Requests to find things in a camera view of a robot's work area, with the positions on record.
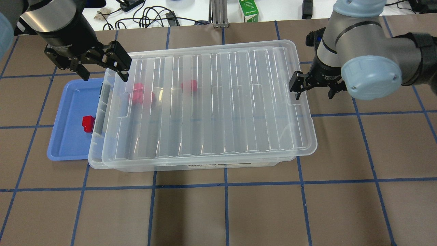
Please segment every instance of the white surface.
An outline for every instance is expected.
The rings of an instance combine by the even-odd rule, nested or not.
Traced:
[[[329,18],[332,13],[333,5],[336,0],[313,0],[313,19]],[[396,2],[395,0],[388,0],[388,3]],[[256,0],[258,10],[260,11],[259,21],[282,21],[282,20],[299,20],[302,18],[302,0]],[[208,20],[209,0],[146,0],[145,7],[155,5],[164,6],[173,10],[178,17],[184,17],[194,20]],[[410,8],[408,2],[399,4],[400,7]],[[117,10],[120,5],[115,0],[107,0],[106,7]],[[114,24],[117,20],[122,18],[131,18],[135,10],[125,13],[119,11],[107,17],[108,22]],[[99,9],[85,9],[84,16],[87,18],[94,30],[102,30],[105,21],[95,20],[94,16]],[[387,6],[384,8],[382,15],[400,15],[400,14],[414,14],[410,10],[401,10],[396,5]],[[139,11],[136,17],[142,16],[142,10]],[[228,20],[232,22],[242,22],[242,18],[238,9],[237,0],[228,0]],[[132,20],[123,21],[127,28],[139,28],[137,23]],[[165,26],[168,26],[167,20],[163,20]],[[179,20],[181,25],[193,25],[192,21]]]
[[[268,166],[316,150],[306,94],[296,100],[288,91],[299,68],[291,41],[130,55],[127,82],[111,70],[105,74],[92,167],[138,172]],[[143,89],[135,90],[139,85]],[[134,99],[139,95],[140,102]]]

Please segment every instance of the pink object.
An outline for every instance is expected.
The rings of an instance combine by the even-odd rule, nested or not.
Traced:
[[[143,104],[144,102],[144,96],[146,96],[146,100],[152,104],[152,102],[155,100],[155,93],[153,92],[146,92],[144,93],[144,85],[141,83],[134,84],[134,91],[132,94],[132,104]]]
[[[91,115],[82,117],[83,131],[86,133],[92,133],[95,120],[96,118],[92,117]]]
[[[181,88],[181,89],[184,89],[183,87],[184,87],[184,84],[181,83],[181,84],[180,84],[180,88]],[[192,81],[191,81],[191,91],[193,91],[193,92],[194,92],[194,91],[197,91],[197,80],[192,80]]]

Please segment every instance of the clear plastic container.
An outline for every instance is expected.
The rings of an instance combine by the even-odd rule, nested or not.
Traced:
[[[310,155],[306,94],[288,82],[288,40],[130,53],[127,82],[107,70],[88,156],[124,172],[272,166]]]

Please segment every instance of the green and white carton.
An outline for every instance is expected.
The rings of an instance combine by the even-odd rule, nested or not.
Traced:
[[[244,22],[258,22],[260,15],[255,0],[239,0],[241,16]]]

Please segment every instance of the blue tray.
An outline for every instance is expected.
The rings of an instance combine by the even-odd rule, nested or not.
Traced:
[[[47,157],[52,161],[88,159],[91,133],[83,131],[82,117],[96,117],[103,78],[68,82],[62,92]]]

